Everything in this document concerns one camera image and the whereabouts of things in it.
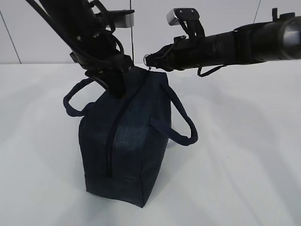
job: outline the cable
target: cable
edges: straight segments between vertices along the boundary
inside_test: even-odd
[[[116,27],[115,24],[112,22],[110,14],[106,7],[99,0],[93,0],[91,3],[93,3],[103,13],[103,17],[106,23],[110,26],[111,33],[114,33],[116,31]]]

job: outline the black cable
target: black cable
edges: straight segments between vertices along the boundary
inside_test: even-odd
[[[60,28],[58,25],[54,23],[54,21],[51,19],[51,17],[35,2],[35,0],[26,0],[28,4],[31,5],[31,7],[36,10],[36,12],[49,24],[49,26],[60,36],[60,38],[76,53],[80,54],[82,57],[91,60],[95,64],[102,64],[102,66],[105,67],[112,67],[112,62],[109,61],[103,61],[99,60],[89,54],[87,54],[85,51],[83,51],[81,48],[79,48],[74,41],[69,38],[68,33],[66,33],[62,28]]]
[[[93,0],[92,3],[102,12],[106,23],[110,26],[111,33],[114,33],[116,31],[116,27],[115,24],[112,22],[110,14],[106,7],[99,0]]]
[[[130,9],[132,9],[132,0],[130,0]],[[131,40],[132,40],[132,58],[133,58],[133,62],[135,62],[135,60],[134,60],[134,31],[133,31],[133,27],[131,27]]]

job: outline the white wall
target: white wall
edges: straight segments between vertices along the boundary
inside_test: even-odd
[[[19,60],[0,15],[0,64],[13,63],[17,64]]]
[[[134,46],[135,62],[142,63],[146,54],[157,52],[173,42],[173,37],[184,34],[179,26],[169,26],[166,14],[172,8],[192,7],[200,13],[206,35],[231,31],[252,23],[260,0],[132,0],[135,9]],[[128,9],[129,0],[102,0],[109,10]],[[280,13],[295,11],[301,15],[300,0],[262,0],[256,22],[270,21],[271,9]],[[72,63],[69,47],[55,34],[25,0],[1,0],[0,9],[22,63]],[[125,52],[131,55],[130,29],[118,29],[116,36]],[[10,56],[6,44],[2,54]],[[0,64],[18,63],[0,58]]]

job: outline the bag bottom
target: bag bottom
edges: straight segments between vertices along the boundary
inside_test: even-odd
[[[89,178],[85,176],[86,191],[107,199],[124,201],[143,208],[141,181],[117,178]]]

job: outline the metal ring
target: metal ring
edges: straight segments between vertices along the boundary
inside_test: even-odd
[[[145,66],[147,66],[147,65],[146,65],[146,57],[148,57],[148,56],[150,56],[150,54],[146,54],[146,55],[143,57],[143,63],[144,63]]]

